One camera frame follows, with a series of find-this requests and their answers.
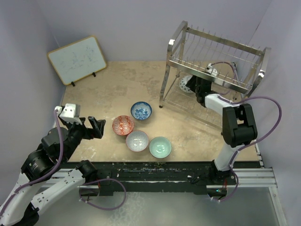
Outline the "dark blue patterned bowl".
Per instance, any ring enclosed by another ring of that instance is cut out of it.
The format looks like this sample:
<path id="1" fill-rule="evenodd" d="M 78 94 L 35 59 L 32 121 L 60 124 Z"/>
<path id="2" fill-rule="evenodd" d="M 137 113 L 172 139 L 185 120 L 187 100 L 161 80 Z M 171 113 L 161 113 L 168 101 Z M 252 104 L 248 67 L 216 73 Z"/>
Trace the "dark blue patterned bowl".
<path id="1" fill-rule="evenodd" d="M 181 80 L 180 80 L 180 82 L 179 82 L 179 87 L 180 87 L 180 89 L 183 91 L 183 92 L 185 92 L 185 93 L 193 93 L 192 91 L 191 91 L 191 89 L 189 88 L 189 87 L 187 87 L 186 86 L 186 84 L 187 84 L 187 82 L 190 80 L 192 78 L 192 75 L 186 75 L 186 76 L 184 76 Z"/>

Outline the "grey hexagon red-rim bowl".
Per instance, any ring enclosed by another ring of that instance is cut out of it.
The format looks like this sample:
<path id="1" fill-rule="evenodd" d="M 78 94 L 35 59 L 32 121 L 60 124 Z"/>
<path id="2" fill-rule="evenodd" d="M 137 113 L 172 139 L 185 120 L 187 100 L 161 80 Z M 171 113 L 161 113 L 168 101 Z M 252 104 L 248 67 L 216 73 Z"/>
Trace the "grey hexagon red-rim bowl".
<path id="1" fill-rule="evenodd" d="M 132 131 L 126 137 L 126 145 L 133 152 L 141 152 L 145 150 L 148 144 L 148 135 L 141 130 Z"/>

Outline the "mint green bowl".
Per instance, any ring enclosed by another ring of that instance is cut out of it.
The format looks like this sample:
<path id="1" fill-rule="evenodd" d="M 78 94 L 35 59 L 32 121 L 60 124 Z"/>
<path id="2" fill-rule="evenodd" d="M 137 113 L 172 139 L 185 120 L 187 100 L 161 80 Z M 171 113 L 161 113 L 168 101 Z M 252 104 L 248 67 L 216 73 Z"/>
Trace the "mint green bowl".
<path id="1" fill-rule="evenodd" d="M 172 151 L 171 142 L 165 137 L 155 137 L 149 144 L 149 151 L 152 156 L 158 159 L 166 158 Z"/>

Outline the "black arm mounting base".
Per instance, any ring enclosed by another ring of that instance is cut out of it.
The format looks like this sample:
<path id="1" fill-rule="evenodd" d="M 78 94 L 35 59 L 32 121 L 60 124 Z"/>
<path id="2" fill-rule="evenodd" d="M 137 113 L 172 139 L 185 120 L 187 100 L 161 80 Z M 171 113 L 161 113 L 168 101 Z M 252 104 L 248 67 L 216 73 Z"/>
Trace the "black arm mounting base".
<path id="1" fill-rule="evenodd" d="M 231 171 L 218 172 L 212 161 L 94 162 L 77 169 L 87 187 L 101 196 L 114 192 L 194 193 L 224 197 L 236 179 Z"/>

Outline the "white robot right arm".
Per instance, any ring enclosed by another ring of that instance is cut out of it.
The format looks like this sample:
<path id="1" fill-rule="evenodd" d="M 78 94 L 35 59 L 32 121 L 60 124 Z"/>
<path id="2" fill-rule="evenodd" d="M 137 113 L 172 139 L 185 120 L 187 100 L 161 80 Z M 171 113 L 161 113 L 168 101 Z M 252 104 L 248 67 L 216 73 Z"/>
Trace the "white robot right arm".
<path id="1" fill-rule="evenodd" d="M 213 110 L 222 117 L 222 137 L 224 145 L 214 160 L 215 169 L 209 172 L 209 179 L 214 184 L 225 180 L 225 171 L 233 167 L 238 153 L 254 141 L 258 131 L 250 104 L 235 104 L 212 90 L 212 83 L 197 76 L 192 76 L 187 84 L 195 93 L 197 102 Z"/>

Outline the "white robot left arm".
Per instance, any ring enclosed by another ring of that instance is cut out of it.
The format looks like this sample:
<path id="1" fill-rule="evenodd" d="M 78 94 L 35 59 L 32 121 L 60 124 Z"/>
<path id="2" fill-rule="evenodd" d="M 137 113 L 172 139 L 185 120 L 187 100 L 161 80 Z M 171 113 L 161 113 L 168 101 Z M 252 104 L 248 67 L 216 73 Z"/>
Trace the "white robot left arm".
<path id="1" fill-rule="evenodd" d="M 105 120 L 89 116 L 92 125 L 87 128 L 85 118 L 80 123 L 70 123 L 56 118 L 57 127 L 44 136 L 37 150 L 30 153 L 21 167 L 16 185 L 0 208 L 2 226 L 33 226 L 47 205 L 63 197 L 72 187 L 96 181 L 97 169 L 89 161 L 81 161 L 62 181 L 44 192 L 39 189 L 67 162 L 83 139 L 103 137 Z"/>

